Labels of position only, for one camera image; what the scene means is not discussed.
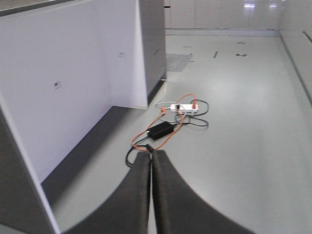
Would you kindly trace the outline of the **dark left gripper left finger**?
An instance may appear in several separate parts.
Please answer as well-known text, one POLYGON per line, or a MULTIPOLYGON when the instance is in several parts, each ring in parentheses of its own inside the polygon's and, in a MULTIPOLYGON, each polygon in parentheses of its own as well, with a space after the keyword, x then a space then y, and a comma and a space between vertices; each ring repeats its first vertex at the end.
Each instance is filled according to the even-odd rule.
POLYGON ((67 234, 146 234, 151 188, 151 160, 139 152, 116 190, 67 234))

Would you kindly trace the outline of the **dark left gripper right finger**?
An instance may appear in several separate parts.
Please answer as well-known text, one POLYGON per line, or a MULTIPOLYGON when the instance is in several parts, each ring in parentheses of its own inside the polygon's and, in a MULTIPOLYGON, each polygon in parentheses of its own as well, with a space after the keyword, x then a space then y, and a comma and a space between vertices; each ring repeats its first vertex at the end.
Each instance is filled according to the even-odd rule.
POLYGON ((181 177, 164 150, 152 153, 152 193, 159 234, 250 234, 206 203, 181 177))

